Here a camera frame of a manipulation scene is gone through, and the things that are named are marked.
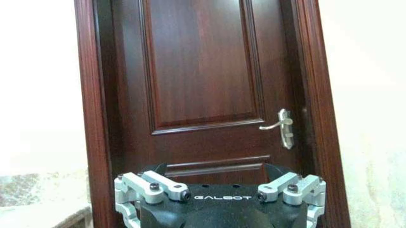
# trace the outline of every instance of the marble countertop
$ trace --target marble countertop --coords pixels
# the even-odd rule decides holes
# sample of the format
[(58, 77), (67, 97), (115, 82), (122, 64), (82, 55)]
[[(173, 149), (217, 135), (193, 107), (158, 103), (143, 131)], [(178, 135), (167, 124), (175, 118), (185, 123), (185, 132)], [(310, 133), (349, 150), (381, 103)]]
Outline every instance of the marble countertop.
[(0, 227), (68, 228), (82, 219), (93, 227), (91, 205), (83, 201), (0, 207)]

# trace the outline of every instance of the wooden door frame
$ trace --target wooden door frame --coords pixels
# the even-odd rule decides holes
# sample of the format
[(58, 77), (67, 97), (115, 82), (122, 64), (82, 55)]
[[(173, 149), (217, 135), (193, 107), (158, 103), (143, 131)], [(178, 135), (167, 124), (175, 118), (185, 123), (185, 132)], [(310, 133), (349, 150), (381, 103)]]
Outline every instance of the wooden door frame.
[[(344, 184), (344, 169), (338, 144), (330, 77), (318, 0), (282, 0), (292, 14), (296, 52), (302, 88), (302, 116), (306, 124), (306, 144), (312, 151), (314, 170), (328, 187), (328, 210), (324, 225), (350, 227)], [(115, 36), (110, 0), (75, 0), (79, 63), (89, 150), (89, 174), (94, 224), (115, 227), (114, 162), (121, 162), (119, 117), (117, 100)]]

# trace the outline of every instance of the white wall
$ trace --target white wall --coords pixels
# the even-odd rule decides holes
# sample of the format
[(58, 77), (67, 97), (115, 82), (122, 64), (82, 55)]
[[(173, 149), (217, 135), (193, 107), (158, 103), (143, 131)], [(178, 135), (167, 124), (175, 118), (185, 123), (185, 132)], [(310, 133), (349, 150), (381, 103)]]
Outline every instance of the white wall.
[(402, 228), (406, 3), (320, 0), (320, 7), (352, 224)]
[(0, 176), (87, 167), (74, 0), (0, 7)]

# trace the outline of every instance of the screw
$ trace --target screw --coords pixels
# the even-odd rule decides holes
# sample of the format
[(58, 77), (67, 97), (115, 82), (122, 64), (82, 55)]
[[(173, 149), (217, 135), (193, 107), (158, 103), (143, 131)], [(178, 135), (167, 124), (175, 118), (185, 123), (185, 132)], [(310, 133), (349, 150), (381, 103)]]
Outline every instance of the screw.
[(259, 202), (265, 202), (267, 199), (267, 195), (263, 192), (258, 192), (257, 198), (258, 198)]
[(190, 194), (190, 191), (186, 190), (186, 191), (183, 191), (182, 194), (181, 194), (181, 200), (186, 202), (186, 201), (189, 201), (190, 199), (191, 199), (191, 194)]
[(159, 190), (159, 183), (157, 183), (157, 182), (151, 183), (151, 184), (150, 184), (150, 189), (151, 189), (153, 191)]
[(290, 192), (293, 192), (293, 193), (298, 193), (298, 191), (300, 191), (298, 185), (290, 184), (290, 185), (288, 186), (288, 191), (290, 191)]

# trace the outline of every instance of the lever handle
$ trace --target lever handle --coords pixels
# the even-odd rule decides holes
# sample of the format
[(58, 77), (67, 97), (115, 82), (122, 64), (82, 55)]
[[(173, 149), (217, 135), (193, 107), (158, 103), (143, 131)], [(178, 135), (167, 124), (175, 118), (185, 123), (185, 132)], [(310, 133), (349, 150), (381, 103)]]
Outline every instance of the lever handle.
[(278, 113), (278, 117), (280, 121), (275, 124), (270, 126), (261, 126), (259, 129), (266, 131), (281, 126), (282, 145), (285, 148), (292, 149), (294, 146), (292, 112), (282, 109)]
[(271, 130), (274, 129), (275, 127), (280, 127), (282, 124), (286, 124), (286, 125), (293, 125), (293, 119), (290, 118), (286, 118), (284, 120), (281, 120), (278, 123), (270, 125), (270, 126), (261, 126), (259, 129), (262, 131), (266, 131), (266, 130)]

